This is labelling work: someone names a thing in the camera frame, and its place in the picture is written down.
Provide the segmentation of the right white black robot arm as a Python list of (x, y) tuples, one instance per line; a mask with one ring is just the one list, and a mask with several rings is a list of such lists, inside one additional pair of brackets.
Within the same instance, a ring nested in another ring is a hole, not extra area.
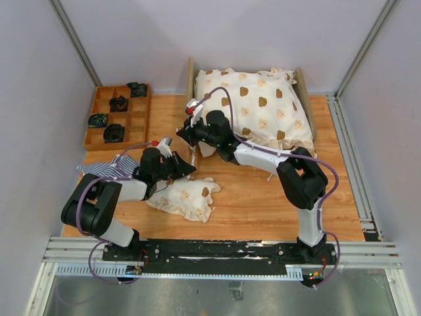
[(222, 111), (209, 112), (206, 122), (194, 109), (188, 108), (186, 113), (188, 118), (177, 135), (187, 144), (203, 142), (227, 163), (254, 167), (279, 177), (287, 200), (297, 208), (299, 216), (299, 258), (305, 263), (320, 258), (327, 240), (321, 209), (328, 179), (316, 159), (303, 147), (275, 150), (239, 137)]

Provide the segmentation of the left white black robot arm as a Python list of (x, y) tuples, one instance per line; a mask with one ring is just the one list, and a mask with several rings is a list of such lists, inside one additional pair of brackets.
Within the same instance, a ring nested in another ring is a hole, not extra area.
[(139, 164), (131, 174), (119, 169), (121, 158), (115, 161), (116, 176), (100, 177), (85, 174), (61, 213), (63, 224), (77, 228), (81, 234), (109, 244), (112, 259), (134, 261), (142, 253), (139, 232), (114, 219), (119, 201), (150, 199), (159, 184), (178, 180), (196, 171), (177, 152), (163, 154), (150, 147), (143, 150)]

